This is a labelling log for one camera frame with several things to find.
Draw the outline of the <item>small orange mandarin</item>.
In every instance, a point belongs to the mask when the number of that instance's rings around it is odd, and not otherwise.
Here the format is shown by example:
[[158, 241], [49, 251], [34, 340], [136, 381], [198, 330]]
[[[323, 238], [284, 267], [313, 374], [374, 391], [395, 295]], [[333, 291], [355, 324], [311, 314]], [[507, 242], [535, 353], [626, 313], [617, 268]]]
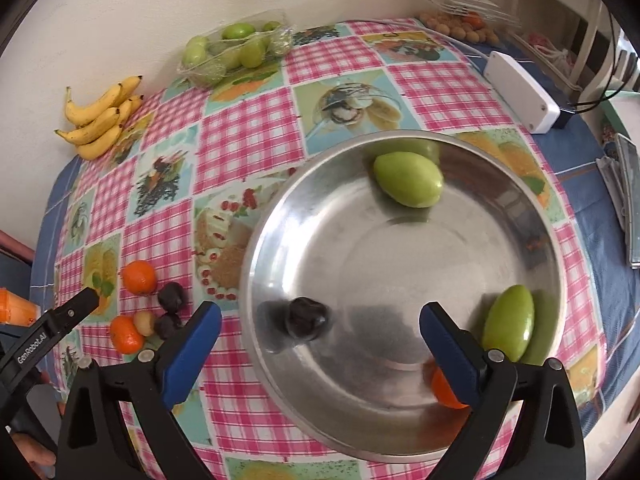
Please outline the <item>small orange mandarin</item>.
[[139, 352], [144, 345], [144, 337], [128, 315], [119, 315], [110, 324], [111, 342], [116, 351], [125, 356]]

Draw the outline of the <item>dark plum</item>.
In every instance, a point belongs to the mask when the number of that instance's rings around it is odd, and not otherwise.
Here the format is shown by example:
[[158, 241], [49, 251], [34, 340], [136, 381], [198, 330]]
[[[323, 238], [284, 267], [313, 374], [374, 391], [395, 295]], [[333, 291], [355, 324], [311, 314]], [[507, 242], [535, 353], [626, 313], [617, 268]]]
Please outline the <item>dark plum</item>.
[[181, 327], [181, 318], [174, 312], [166, 312], [154, 321], [154, 333], [156, 333], [161, 340], [167, 340], [174, 336]]
[[157, 293], [157, 301], [168, 313], [178, 313], [186, 306], [186, 293], [180, 283], [167, 282]]
[[286, 307], [284, 324], [292, 338], [311, 341], [326, 328], [329, 318], [330, 310], [325, 304], [307, 297], [297, 297]]

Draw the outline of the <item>plastic tray of green fruits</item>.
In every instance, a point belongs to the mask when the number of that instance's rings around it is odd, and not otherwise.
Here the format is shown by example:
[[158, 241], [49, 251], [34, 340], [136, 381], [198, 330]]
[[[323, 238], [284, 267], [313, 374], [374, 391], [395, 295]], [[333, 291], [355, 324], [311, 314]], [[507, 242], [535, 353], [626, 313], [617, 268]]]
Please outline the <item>plastic tray of green fruits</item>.
[[213, 89], [242, 70], [280, 61], [293, 44], [293, 26], [286, 13], [264, 11], [190, 38], [180, 54], [177, 74], [195, 87]]

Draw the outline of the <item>orange plastic cup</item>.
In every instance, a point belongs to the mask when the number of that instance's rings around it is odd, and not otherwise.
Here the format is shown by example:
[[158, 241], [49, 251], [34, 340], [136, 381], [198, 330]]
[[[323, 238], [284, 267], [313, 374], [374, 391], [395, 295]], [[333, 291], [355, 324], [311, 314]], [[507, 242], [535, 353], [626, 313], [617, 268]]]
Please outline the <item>orange plastic cup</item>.
[[15, 326], [31, 326], [39, 318], [39, 307], [15, 295], [6, 288], [0, 289], [0, 322]]

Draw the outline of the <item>tan longan fruit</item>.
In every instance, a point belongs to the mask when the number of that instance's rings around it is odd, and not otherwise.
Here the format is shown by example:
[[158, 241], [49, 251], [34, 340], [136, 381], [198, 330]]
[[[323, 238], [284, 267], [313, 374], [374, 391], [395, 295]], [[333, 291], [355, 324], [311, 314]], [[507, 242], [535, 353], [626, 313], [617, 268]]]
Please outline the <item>tan longan fruit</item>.
[[132, 317], [134, 327], [144, 338], [151, 337], [154, 333], [155, 315], [152, 311], [138, 311]]

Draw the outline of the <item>small orange in tray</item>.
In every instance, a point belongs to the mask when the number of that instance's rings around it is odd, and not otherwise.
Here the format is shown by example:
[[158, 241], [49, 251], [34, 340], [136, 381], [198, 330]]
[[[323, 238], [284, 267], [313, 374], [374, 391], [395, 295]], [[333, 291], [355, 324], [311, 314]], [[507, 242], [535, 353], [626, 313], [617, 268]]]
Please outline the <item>small orange in tray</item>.
[[431, 379], [432, 393], [439, 404], [446, 406], [446, 408], [452, 408], [453, 410], [463, 410], [468, 406], [459, 401], [457, 396], [452, 391], [449, 382], [439, 367], [436, 367]]

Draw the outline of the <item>large orange mandarin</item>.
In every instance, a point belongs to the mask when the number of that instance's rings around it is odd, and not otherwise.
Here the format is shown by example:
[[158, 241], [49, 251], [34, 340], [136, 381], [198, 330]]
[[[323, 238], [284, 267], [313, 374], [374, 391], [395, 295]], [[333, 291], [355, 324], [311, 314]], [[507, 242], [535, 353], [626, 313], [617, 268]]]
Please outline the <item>large orange mandarin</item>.
[[134, 296], [148, 296], [155, 292], [157, 276], [151, 263], [134, 260], [127, 263], [120, 272], [122, 286]]

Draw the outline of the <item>green fruit at tray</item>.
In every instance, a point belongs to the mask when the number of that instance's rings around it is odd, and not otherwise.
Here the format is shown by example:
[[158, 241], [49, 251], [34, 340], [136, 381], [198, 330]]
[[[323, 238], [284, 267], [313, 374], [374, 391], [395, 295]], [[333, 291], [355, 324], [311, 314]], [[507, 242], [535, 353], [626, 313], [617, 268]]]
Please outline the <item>green fruit at tray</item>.
[[532, 293], [521, 284], [504, 290], [486, 316], [482, 346], [500, 350], [510, 361], [518, 362], [532, 339], [535, 306]]
[[430, 208], [444, 189], [444, 176], [431, 159], [411, 152], [378, 156], [373, 163], [378, 186], [398, 204], [410, 208]]

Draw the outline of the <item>checked pink fruit tablecloth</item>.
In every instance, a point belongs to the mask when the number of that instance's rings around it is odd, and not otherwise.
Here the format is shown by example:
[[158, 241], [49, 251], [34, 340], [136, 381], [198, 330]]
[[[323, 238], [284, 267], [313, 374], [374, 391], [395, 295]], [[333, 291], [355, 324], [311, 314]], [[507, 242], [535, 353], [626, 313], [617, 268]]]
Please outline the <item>checked pink fruit tablecloth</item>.
[[558, 234], [567, 284], [560, 358], [579, 404], [600, 385], [603, 334], [591, 276], [551, 152], [480, 76], [480, 64], [412, 18], [299, 32], [286, 58], [233, 75], [212, 92], [184, 81], [147, 96], [103, 157], [71, 162], [56, 180], [38, 255], [46, 298], [62, 304], [87, 286], [95, 314], [53, 352], [52, 376], [70, 390], [76, 363], [125, 356], [110, 341], [115, 316], [157, 310], [122, 286], [134, 260], [180, 283], [190, 304], [224, 311], [224, 332], [188, 400], [183, 431], [221, 479], [419, 479], [429, 464], [350, 460], [304, 436], [269, 400], [240, 338], [242, 245], [295, 168], [358, 134], [450, 133], [482, 148], [530, 186]]

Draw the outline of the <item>bunch of yellow bananas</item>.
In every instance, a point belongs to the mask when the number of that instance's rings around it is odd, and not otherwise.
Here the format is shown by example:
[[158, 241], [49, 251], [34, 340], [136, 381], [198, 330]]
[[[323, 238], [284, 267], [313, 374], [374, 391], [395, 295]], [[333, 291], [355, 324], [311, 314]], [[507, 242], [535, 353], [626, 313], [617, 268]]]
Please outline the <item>bunch of yellow bananas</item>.
[[122, 135], [131, 115], [143, 104], [143, 96], [136, 94], [142, 80], [142, 75], [129, 76], [112, 84], [87, 105], [77, 104], [72, 88], [66, 87], [63, 112], [73, 129], [55, 129], [54, 133], [83, 160], [104, 156]]

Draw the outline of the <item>dark plum in tray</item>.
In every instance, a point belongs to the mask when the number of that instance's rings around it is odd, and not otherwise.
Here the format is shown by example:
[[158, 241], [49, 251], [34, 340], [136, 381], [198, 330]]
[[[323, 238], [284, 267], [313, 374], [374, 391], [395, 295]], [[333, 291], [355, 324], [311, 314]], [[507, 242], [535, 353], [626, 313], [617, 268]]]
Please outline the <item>dark plum in tray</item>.
[[307, 297], [297, 297], [286, 307], [284, 324], [292, 338], [311, 341], [326, 328], [329, 318], [330, 310], [325, 304]]

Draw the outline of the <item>round steel tray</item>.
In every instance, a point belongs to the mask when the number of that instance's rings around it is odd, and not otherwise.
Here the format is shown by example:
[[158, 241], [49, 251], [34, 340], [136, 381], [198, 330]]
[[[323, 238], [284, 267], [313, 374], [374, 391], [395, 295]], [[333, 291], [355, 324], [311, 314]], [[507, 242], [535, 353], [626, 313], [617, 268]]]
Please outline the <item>round steel tray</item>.
[[[439, 166], [437, 204], [410, 208], [382, 191], [373, 163], [393, 152]], [[558, 238], [525, 179], [454, 136], [370, 133], [311, 157], [262, 214], [242, 265], [242, 341], [270, 398], [307, 436], [372, 462], [436, 460], [466, 411], [431, 392], [420, 311], [437, 301], [479, 335], [491, 304], [517, 284], [536, 309], [524, 361], [539, 364], [558, 352], [567, 284]], [[297, 297], [330, 310], [314, 340], [285, 329]]]

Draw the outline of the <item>green fruit at tray back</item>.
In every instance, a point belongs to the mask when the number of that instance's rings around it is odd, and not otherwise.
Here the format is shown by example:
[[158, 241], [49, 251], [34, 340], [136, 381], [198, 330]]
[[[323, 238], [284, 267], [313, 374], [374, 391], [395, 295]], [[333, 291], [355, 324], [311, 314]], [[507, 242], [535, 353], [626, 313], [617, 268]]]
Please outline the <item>green fruit at tray back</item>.
[[411, 152], [378, 156], [373, 163], [378, 186], [398, 204], [410, 208], [430, 208], [444, 189], [444, 176], [431, 159]]

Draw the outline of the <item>white rectangular box device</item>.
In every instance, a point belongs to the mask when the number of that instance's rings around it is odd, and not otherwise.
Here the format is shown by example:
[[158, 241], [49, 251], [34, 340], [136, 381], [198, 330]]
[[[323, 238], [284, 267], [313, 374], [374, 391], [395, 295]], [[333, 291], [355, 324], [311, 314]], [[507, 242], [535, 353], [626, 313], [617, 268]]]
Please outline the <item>white rectangular box device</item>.
[[547, 133], [560, 117], [558, 103], [511, 55], [491, 52], [483, 75], [530, 133]]

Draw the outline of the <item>clear box of longans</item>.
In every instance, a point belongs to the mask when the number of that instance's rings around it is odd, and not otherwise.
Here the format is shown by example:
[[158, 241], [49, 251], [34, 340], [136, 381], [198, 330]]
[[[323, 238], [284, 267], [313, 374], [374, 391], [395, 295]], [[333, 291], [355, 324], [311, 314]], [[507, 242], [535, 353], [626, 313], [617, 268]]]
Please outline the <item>clear box of longans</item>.
[[468, 44], [501, 44], [503, 32], [518, 32], [520, 20], [491, 0], [418, 0], [418, 20], [428, 29]]

